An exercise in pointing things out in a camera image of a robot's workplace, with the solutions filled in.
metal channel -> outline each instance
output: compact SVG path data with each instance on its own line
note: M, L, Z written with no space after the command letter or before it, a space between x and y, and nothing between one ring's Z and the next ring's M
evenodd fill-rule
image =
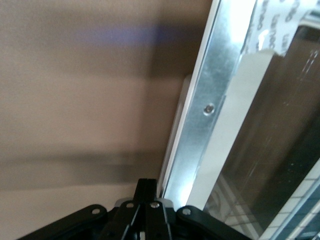
M161 196L172 200L176 209L184 206L190 195L238 66L255 2L212 2L173 147L167 149L168 165L160 176Z

